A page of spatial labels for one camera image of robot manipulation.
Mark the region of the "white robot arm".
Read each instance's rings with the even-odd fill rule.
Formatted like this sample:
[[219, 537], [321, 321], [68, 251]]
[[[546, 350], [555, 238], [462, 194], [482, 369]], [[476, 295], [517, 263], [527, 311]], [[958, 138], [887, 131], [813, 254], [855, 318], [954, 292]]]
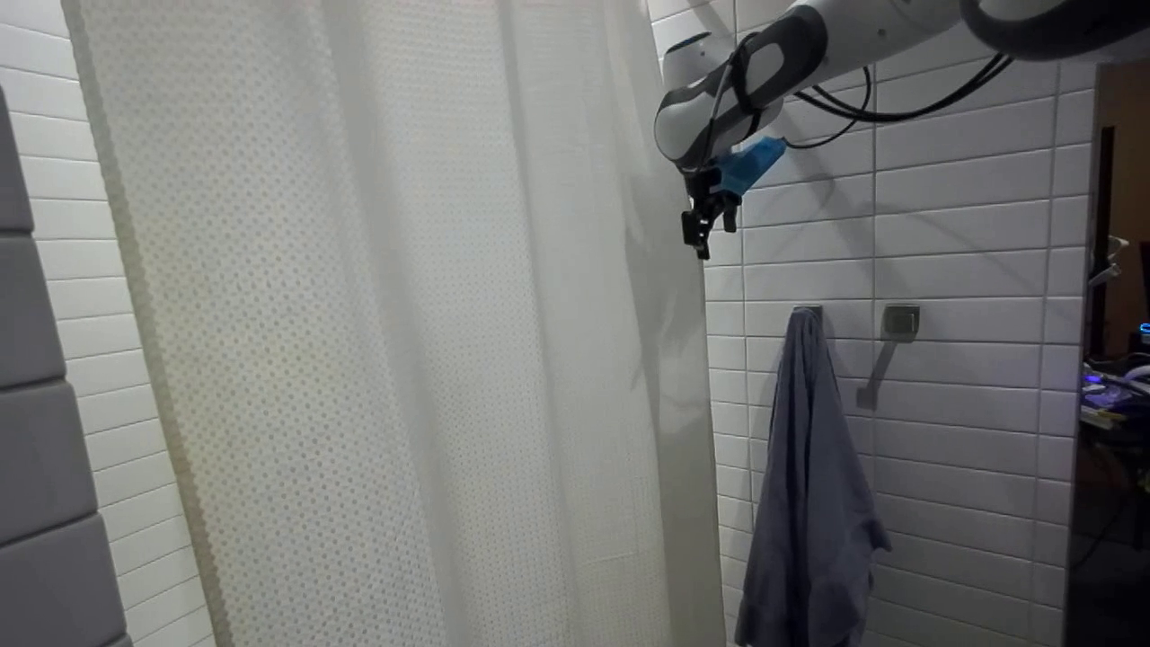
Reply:
[[[954, 91], [906, 113], [875, 113], [873, 66], [963, 26], [990, 59]], [[765, 138], [797, 97], [849, 125], [893, 125], [953, 108], [1014, 60], [1114, 59], [1150, 29], [1150, 0], [790, 0], [770, 26], [706, 29], [666, 50], [652, 145], [685, 183], [682, 245], [706, 260], [712, 226], [735, 232], [743, 194], [797, 141]]]

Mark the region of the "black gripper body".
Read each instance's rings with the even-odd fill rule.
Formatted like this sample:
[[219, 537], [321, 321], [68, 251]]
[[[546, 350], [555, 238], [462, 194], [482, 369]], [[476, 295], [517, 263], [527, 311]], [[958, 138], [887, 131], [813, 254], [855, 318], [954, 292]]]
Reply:
[[685, 178], [685, 194], [691, 194], [691, 204], [685, 204], [691, 232], [712, 232], [712, 226], [733, 232], [735, 226], [740, 198], [723, 186], [719, 171], [692, 171]]

